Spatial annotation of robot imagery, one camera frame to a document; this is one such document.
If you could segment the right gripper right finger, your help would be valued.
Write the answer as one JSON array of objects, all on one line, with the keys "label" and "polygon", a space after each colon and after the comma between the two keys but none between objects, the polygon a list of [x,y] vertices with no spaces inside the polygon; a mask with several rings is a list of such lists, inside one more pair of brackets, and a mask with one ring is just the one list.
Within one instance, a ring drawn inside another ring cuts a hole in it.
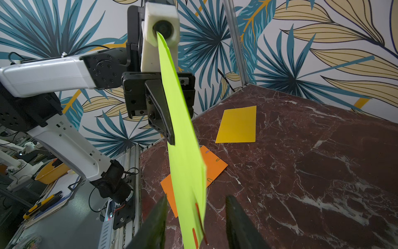
[{"label": "right gripper right finger", "polygon": [[230,249],[270,249],[234,196],[226,197],[226,233]]}]

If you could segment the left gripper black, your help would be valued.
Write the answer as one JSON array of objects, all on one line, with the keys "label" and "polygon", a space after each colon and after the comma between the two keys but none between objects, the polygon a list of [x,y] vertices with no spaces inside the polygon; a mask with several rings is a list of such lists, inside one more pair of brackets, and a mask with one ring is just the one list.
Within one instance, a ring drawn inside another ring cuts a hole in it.
[{"label": "left gripper black", "polygon": [[[193,117],[195,99],[195,76],[178,73],[183,95],[190,116]],[[130,119],[147,115],[151,127],[162,134],[169,144],[175,145],[175,135],[159,72],[124,72],[122,86],[126,110]]]}]

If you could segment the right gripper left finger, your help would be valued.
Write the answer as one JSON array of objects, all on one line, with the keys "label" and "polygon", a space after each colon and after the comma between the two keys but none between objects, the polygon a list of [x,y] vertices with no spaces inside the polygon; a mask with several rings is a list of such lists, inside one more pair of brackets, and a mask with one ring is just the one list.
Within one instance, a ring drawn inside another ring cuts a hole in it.
[{"label": "right gripper left finger", "polygon": [[167,196],[164,195],[156,203],[141,228],[125,248],[163,249],[165,247],[167,209],[168,200]]}]

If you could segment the green paper sheet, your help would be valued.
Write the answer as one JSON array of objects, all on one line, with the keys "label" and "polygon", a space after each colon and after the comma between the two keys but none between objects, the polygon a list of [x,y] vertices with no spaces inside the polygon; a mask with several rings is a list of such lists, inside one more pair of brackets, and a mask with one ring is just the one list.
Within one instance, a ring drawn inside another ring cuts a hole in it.
[{"label": "green paper sheet", "polygon": [[194,249],[192,229],[198,244],[203,240],[195,204],[204,222],[206,209],[206,166],[177,76],[171,52],[163,35],[157,33],[162,84],[169,107],[175,145],[168,144],[171,179],[183,245]]}]

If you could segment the orange paper sheet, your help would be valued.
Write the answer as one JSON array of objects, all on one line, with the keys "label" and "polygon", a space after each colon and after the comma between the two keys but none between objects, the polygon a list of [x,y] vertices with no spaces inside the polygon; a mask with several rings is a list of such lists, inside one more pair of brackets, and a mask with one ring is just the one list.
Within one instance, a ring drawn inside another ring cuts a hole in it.
[{"label": "orange paper sheet", "polygon": [[[201,146],[200,151],[201,151],[203,160],[207,167],[207,170],[206,170],[207,171],[207,173],[206,173],[206,177],[207,177],[206,184],[207,185],[206,185],[206,187],[208,187],[226,169],[228,164],[225,163],[223,160],[221,160],[213,152],[211,152],[206,146]],[[172,212],[173,212],[174,216],[177,218],[178,213],[177,213],[177,207],[176,207],[176,203],[175,203],[175,197],[174,197],[173,186],[172,186],[172,179],[171,179],[170,174],[161,182],[161,186],[162,186],[164,193],[167,195],[167,199],[169,201]]]}]

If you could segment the yellow paper sheet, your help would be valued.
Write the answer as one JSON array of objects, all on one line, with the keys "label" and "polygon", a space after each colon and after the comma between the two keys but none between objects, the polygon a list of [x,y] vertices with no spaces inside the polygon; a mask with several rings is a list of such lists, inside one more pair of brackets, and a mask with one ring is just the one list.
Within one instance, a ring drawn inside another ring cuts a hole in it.
[{"label": "yellow paper sheet", "polygon": [[225,110],[216,143],[254,143],[256,141],[256,119],[256,106]]}]

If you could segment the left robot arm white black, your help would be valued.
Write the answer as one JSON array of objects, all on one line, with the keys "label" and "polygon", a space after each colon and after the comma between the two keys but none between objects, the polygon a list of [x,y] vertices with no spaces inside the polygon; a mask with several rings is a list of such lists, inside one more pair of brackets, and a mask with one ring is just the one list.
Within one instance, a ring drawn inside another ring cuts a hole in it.
[{"label": "left robot arm white black", "polygon": [[104,198],[123,203],[131,187],[123,166],[97,150],[64,114],[56,92],[123,87],[130,117],[148,116],[149,124],[175,144],[171,102],[159,69],[138,68],[143,62],[131,45],[85,55],[32,60],[1,68],[1,124],[26,132],[80,176]]}]

